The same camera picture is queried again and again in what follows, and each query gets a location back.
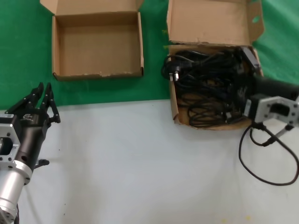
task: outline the silver bracket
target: silver bracket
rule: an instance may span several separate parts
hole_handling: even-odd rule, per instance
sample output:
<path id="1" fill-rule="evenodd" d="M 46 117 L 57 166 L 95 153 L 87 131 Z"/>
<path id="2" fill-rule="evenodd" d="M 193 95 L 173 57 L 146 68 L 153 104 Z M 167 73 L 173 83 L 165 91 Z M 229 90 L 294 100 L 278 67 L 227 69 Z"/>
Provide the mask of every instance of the silver bracket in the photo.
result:
<path id="1" fill-rule="evenodd" d="M 0 117 L 8 117 L 12 118 L 13 114 L 0 114 Z M 17 152 L 20 148 L 20 140 L 14 130 L 14 126 L 12 124 L 0 124 L 0 148 L 2 147 L 1 138 L 9 137 L 13 142 L 13 148 L 9 155 L 0 155 L 0 167 L 1 163 L 12 163 L 17 155 Z"/>
<path id="2" fill-rule="evenodd" d="M 274 104 L 280 104 L 289 108 L 287 116 L 271 112 Z M 292 126 L 299 127 L 299 102 L 286 99 L 283 97 L 271 97 L 261 99 L 256 112 L 256 123 L 261 123 L 269 119 L 276 119 Z"/>

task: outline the black cylinder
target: black cylinder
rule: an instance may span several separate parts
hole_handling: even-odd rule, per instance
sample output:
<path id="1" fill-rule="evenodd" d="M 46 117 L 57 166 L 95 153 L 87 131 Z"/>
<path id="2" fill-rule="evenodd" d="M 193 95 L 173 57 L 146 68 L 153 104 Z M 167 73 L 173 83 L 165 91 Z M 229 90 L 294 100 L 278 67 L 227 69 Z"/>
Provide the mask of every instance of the black cylinder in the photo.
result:
<path id="1" fill-rule="evenodd" d="M 299 85 L 280 82 L 265 77 L 255 77 L 255 93 L 269 97 L 280 96 L 290 100 L 296 100 L 299 96 Z"/>
<path id="2" fill-rule="evenodd" d="M 45 138 L 46 130 L 42 127 L 24 128 L 20 141 L 21 147 L 19 148 L 15 160 L 23 162 L 29 166 L 33 172 Z"/>

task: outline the tangled wires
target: tangled wires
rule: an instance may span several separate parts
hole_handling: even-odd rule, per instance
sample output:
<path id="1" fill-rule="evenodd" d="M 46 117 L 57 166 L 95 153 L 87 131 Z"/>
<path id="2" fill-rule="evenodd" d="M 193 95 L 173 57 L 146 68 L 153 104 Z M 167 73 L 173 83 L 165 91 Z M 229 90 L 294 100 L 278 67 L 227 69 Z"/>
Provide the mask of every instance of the tangled wires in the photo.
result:
<path id="1" fill-rule="evenodd" d="M 165 59 L 162 76 L 175 81 L 178 107 L 187 110 L 189 124 L 208 128 L 242 119 L 232 103 L 234 78 L 241 68 L 235 50 L 212 55 L 183 50 Z"/>

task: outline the open cardboard box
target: open cardboard box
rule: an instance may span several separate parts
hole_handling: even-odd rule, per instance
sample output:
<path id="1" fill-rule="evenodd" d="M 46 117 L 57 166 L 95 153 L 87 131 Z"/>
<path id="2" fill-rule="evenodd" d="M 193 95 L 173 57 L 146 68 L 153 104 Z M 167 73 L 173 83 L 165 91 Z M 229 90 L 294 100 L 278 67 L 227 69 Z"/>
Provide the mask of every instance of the open cardboard box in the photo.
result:
<path id="1" fill-rule="evenodd" d="M 143 0 L 40 0 L 53 14 L 52 71 L 59 81 L 143 75 Z"/>
<path id="2" fill-rule="evenodd" d="M 173 43 L 169 53 L 184 49 L 216 53 L 225 48 L 249 46 L 264 32 L 260 0 L 169 0 L 167 25 Z M 174 82 L 170 81 L 171 110 L 175 123 L 189 126 L 187 110 L 178 108 Z M 249 125 L 245 120 L 234 125 L 209 128 L 233 130 Z"/>

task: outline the robotic arm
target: robotic arm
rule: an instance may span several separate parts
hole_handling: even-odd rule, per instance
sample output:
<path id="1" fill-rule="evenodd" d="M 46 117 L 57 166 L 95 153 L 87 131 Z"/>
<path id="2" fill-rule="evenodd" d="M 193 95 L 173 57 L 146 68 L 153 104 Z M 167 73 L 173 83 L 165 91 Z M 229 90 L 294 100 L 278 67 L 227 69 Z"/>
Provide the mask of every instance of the robotic arm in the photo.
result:
<path id="1" fill-rule="evenodd" d="M 48 165 L 38 156 L 51 123 L 60 123 L 51 84 L 39 108 L 42 83 L 17 104 L 0 114 L 0 224 L 13 222 L 18 214 L 18 200 L 24 185 L 29 184 L 36 167 Z M 47 114 L 51 107 L 52 118 Z"/>

